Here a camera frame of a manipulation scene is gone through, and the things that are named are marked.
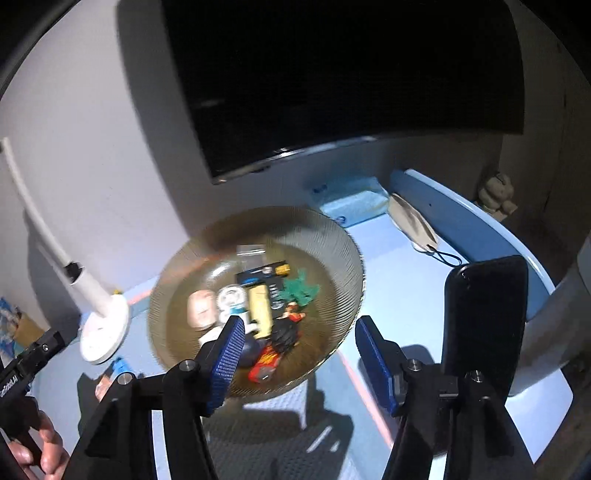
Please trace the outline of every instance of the screw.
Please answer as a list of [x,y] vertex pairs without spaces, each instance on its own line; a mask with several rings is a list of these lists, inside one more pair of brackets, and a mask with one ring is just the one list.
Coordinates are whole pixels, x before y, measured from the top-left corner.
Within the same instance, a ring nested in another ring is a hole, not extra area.
[[178,366],[183,372],[190,372],[195,368],[195,360],[183,360]]
[[133,375],[129,372],[125,372],[117,377],[117,383],[119,385],[127,385],[134,379]]
[[480,370],[473,370],[472,372],[469,373],[470,378],[472,380],[474,380],[474,382],[476,383],[482,383],[484,382],[484,375],[482,375],[482,372]]
[[418,372],[423,368],[423,362],[416,360],[415,358],[411,358],[408,360],[408,368],[413,372]]

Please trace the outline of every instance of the human hand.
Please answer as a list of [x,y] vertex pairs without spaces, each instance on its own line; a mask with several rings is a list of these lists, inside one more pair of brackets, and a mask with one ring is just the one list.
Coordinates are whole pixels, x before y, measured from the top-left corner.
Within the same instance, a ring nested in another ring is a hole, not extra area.
[[[64,475],[70,455],[63,447],[63,442],[59,433],[53,427],[53,423],[43,411],[39,411],[41,428],[39,435],[43,440],[41,449],[41,470],[45,474],[43,480],[61,480]],[[14,455],[22,470],[31,480],[38,480],[37,476],[31,470],[33,463],[33,454],[31,451],[18,442],[8,444],[10,451]]]

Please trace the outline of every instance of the blue gripper pad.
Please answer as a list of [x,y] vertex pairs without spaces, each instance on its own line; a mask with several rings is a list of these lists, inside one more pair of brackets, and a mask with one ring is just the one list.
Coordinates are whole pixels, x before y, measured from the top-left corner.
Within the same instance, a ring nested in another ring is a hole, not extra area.
[[398,410],[398,402],[394,395],[394,372],[392,372],[392,365],[388,365],[389,362],[384,358],[384,354],[386,348],[390,348],[389,344],[396,344],[384,340],[374,321],[368,315],[357,320],[355,343],[374,389],[376,400],[393,416]]
[[222,406],[226,393],[236,372],[238,360],[244,347],[244,322],[238,315],[232,315],[222,333],[202,360],[197,354],[196,361],[202,371],[209,371],[210,396],[206,403],[205,416],[211,415]]

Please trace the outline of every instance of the wall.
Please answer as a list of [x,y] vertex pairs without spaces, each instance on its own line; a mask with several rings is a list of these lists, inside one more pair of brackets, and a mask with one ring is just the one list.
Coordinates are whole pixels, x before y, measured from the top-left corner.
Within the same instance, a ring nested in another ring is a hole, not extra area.
[[[157,275],[208,223],[249,207],[304,203],[304,189],[329,177],[363,173],[385,180],[396,166],[414,167],[472,196],[502,142],[492,134],[433,135],[358,145],[212,186],[171,68],[157,0],[77,4],[7,89],[0,135],[10,137],[25,181],[64,247],[105,286],[121,289]],[[43,326],[53,325],[72,301],[46,256],[31,253],[39,250],[35,235],[4,162],[0,186],[0,294]],[[46,281],[37,281],[39,270]],[[52,294],[50,308],[40,299]]]

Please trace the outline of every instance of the green plastic toy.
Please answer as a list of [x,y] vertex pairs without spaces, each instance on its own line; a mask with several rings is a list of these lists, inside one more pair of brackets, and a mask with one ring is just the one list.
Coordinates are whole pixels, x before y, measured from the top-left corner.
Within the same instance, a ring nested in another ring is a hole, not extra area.
[[320,285],[307,285],[304,269],[299,269],[297,274],[297,278],[293,280],[286,278],[283,281],[283,290],[279,292],[279,298],[285,301],[296,301],[301,308],[304,308],[316,298]]

